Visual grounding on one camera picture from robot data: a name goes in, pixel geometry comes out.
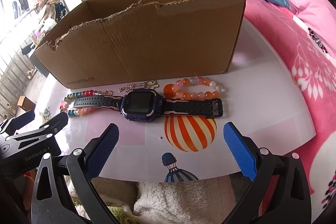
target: watch face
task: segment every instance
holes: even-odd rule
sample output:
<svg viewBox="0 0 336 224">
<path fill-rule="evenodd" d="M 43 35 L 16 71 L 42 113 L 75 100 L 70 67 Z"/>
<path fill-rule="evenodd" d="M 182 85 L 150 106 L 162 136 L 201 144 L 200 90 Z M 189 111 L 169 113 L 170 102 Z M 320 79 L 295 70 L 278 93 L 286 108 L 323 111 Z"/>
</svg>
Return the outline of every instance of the watch face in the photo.
<svg viewBox="0 0 336 224">
<path fill-rule="evenodd" d="M 124 112 L 127 114 L 148 115 L 153 110 L 155 94 L 132 91 L 125 97 Z"/>
</svg>

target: blue gripper pad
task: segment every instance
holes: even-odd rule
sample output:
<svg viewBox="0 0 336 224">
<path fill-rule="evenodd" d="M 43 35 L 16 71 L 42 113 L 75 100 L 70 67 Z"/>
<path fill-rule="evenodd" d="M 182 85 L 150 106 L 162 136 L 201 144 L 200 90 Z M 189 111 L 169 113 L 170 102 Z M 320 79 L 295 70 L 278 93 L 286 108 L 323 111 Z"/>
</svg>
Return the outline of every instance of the blue gripper pad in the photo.
<svg viewBox="0 0 336 224">
<path fill-rule="evenodd" d="M 97 138 L 98 143 L 95 144 L 93 151 L 85 162 L 85 176 L 89 181 L 99 176 L 118 140 L 119 128 L 111 123 L 104 133 Z"/>
<path fill-rule="evenodd" d="M 229 149 L 240 167 L 244 176 L 249 177 L 251 181 L 257 175 L 255 157 L 245 145 L 241 138 L 241 134 L 232 122 L 224 125 L 224 139 L 229 146 Z"/>
</svg>

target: hot air balloon print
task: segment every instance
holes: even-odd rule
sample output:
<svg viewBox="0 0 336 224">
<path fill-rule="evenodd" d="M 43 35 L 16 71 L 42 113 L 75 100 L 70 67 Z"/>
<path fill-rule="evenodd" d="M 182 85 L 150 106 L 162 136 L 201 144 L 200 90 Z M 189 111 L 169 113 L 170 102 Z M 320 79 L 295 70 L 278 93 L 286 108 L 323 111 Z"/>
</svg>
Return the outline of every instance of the hot air balloon print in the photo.
<svg viewBox="0 0 336 224">
<path fill-rule="evenodd" d="M 215 119 L 172 115 L 166 117 L 164 129 L 172 146 L 186 152 L 197 152 L 213 142 L 217 125 Z"/>
<path fill-rule="evenodd" d="M 164 153 L 162 155 L 162 163 L 169 169 L 169 173 L 166 175 L 165 182 L 198 180 L 194 174 L 176 167 L 176 158 L 172 153 Z"/>
</svg>

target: black watch strap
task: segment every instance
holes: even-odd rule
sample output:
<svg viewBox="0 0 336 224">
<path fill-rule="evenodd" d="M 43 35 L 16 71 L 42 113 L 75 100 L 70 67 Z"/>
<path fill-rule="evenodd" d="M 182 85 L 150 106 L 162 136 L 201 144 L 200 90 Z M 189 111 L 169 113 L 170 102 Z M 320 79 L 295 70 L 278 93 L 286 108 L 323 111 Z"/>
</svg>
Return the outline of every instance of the black watch strap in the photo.
<svg viewBox="0 0 336 224">
<path fill-rule="evenodd" d="M 124 97 L 122 96 L 103 96 L 103 95 L 95 95 L 90 97 L 82 97 L 78 98 L 73 107 L 101 107 L 101 108 L 109 108 L 115 111 L 120 111 L 121 102 Z"/>
<path fill-rule="evenodd" d="M 162 115 L 192 115 L 215 118 L 223 116 L 223 103 L 219 98 L 200 100 L 164 99 Z"/>
</svg>

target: watch screen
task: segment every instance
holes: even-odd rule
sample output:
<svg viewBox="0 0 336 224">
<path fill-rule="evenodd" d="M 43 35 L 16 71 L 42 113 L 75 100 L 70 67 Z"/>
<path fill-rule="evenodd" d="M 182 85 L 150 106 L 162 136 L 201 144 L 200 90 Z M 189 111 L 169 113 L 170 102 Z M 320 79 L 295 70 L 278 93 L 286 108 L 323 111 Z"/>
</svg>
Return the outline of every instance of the watch screen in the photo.
<svg viewBox="0 0 336 224">
<path fill-rule="evenodd" d="M 126 98 L 125 112 L 136 114 L 149 114 L 152 111 L 153 99 L 155 95 L 152 92 L 130 92 Z"/>
</svg>

